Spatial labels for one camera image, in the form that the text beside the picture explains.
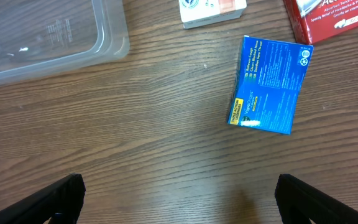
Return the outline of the white Hansaplast plaster box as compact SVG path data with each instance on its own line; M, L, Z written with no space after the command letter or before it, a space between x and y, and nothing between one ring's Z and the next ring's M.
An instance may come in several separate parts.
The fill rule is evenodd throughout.
M240 18L246 0L179 0L181 21L185 29Z

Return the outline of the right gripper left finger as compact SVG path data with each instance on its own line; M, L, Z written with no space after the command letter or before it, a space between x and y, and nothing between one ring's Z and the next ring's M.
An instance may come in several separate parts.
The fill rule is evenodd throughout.
M0 211L0 224L76 224L85 197L82 175L70 174Z

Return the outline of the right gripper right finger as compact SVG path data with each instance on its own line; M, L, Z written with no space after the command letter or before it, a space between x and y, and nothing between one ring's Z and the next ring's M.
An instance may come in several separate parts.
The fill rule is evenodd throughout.
M279 175L276 203L284 224L358 224L358 211L290 175Z

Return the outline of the blue VapoDrops lozenge box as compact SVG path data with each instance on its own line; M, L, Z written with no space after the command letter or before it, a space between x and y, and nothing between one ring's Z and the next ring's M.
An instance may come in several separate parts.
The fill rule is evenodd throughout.
M290 134L312 45L244 36L227 123Z

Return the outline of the red Panadol box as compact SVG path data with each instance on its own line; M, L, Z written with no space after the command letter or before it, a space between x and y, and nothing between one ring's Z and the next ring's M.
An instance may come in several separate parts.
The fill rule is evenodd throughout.
M295 40L315 44L358 27L358 0L284 0Z

